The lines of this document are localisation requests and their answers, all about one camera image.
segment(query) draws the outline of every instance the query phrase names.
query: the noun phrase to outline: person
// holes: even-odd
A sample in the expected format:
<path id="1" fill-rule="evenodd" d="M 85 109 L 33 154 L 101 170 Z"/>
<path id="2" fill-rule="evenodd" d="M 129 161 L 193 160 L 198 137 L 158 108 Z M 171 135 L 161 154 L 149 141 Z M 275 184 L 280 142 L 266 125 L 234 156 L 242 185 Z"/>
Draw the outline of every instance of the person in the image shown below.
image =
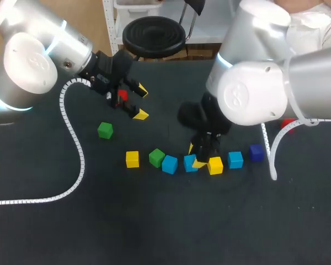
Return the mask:
<path id="1" fill-rule="evenodd" d="M 331 47 L 331 0 L 274 0 L 291 14 L 287 41 L 297 54 Z"/>

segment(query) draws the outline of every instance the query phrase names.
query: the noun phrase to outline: wooden floor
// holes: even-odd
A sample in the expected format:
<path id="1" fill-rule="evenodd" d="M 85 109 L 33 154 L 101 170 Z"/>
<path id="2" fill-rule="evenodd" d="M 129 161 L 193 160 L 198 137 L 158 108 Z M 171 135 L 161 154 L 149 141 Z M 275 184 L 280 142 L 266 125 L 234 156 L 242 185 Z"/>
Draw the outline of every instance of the wooden floor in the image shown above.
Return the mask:
<path id="1" fill-rule="evenodd" d="M 94 51 L 111 55 L 102 0 L 41 0 L 94 43 Z M 0 36 L 0 55 L 3 41 Z"/>

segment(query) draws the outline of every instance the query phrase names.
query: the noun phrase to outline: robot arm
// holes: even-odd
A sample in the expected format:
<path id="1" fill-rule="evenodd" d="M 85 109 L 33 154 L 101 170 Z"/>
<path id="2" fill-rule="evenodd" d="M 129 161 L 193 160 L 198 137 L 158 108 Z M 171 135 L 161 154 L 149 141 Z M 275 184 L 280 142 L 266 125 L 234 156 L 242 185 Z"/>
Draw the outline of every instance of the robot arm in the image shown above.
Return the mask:
<path id="1" fill-rule="evenodd" d="M 296 56 L 286 42 L 289 24 L 271 2 L 241 1 L 206 83 L 231 122 L 331 119 L 331 48 Z"/>
<path id="2" fill-rule="evenodd" d="M 113 108 L 132 118 L 141 112 L 119 97 L 121 82 L 144 97 L 147 91 L 127 74 L 133 59 L 125 51 L 108 57 L 94 54 L 93 44 L 37 0 L 1 0 L 0 124 L 12 123 L 31 109 L 56 83 L 58 73 L 79 75 L 97 93 L 110 93 Z"/>
<path id="3" fill-rule="evenodd" d="M 331 119 L 331 48 L 278 63 L 242 62 L 218 83 L 223 114 L 239 125 Z"/>

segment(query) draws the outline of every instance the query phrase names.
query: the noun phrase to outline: stool seat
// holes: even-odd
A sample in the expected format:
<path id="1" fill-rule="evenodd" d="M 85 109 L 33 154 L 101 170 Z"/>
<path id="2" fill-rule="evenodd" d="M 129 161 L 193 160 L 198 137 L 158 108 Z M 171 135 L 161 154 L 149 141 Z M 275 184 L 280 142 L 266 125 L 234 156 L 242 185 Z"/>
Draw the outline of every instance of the stool seat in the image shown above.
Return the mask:
<path id="1" fill-rule="evenodd" d="M 185 30 L 176 21 L 165 17 L 143 17 L 128 24 L 122 42 L 129 52 L 148 59 L 176 54 L 185 46 Z"/>

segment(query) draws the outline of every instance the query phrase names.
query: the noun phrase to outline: green cube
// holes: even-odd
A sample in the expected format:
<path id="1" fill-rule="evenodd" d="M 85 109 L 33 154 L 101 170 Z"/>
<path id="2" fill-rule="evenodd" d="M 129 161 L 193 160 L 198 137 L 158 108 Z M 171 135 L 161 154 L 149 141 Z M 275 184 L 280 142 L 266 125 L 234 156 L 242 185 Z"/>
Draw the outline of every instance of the green cube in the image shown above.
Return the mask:
<path id="1" fill-rule="evenodd" d="M 160 168 L 165 156 L 165 153 L 163 153 L 160 149 L 155 149 L 149 155 L 150 163 L 153 164 L 156 168 Z"/>
<path id="2" fill-rule="evenodd" d="M 100 138 L 110 139 L 113 134 L 113 126 L 110 123 L 101 123 L 98 127 L 98 135 Z"/>

